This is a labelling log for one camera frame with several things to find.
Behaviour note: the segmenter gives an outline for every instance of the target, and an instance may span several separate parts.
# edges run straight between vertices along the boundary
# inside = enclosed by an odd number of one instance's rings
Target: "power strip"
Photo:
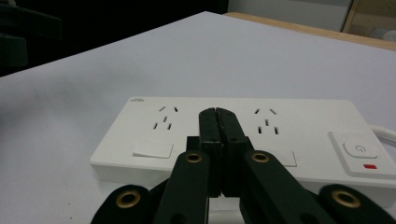
[[[305,187],[359,190],[383,207],[396,201],[396,164],[349,101],[133,97],[91,157],[99,179],[153,187],[168,178],[198,114],[231,110],[255,149],[274,154]]]

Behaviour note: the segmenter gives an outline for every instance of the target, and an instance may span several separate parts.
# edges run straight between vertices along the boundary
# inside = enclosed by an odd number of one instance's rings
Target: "white table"
[[[121,186],[89,158],[131,96],[346,99],[396,130],[395,87],[396,51],[211,13],[1,77],[0,222],[89,223]]]

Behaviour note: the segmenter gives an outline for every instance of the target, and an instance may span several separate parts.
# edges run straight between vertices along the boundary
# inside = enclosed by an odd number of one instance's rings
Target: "black object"
[[[208,198],[220,192],[240,198],[247,224],[396,223],[354,189],[330,185],[318,197],[304,189],[271,153],[253,149],[233,112],[209,108],[199,118],[200,137],[188,137],[187,150],[178,156],[168,183],[154,188],[156,196],[151,198],[155,200],[142,201],[146,209],[137,206],[138,212],[133,207],[127,208],[129,214],[121,211],[125,208],[114,203],[116,197],[122,200],[125,189],[117,189],[92,224],[124,223],[119,222],[119,215],[129,223],[205,224]],[[99,218],[104,216],[106,222]]]
[[[95,49],[203,11],[223,14],[228,7],[228,0],[84,0],[78,3],[66,0],[17,0],[17,3],[19,7],[62,20],[63,39],[57,41],[35,35],[25,36],[29,63],[14,68],[0,65],[0,76]]]
[[[60,19],[23,7],[0,3],[0,66],[28,64],[25,37],[62,39]]]

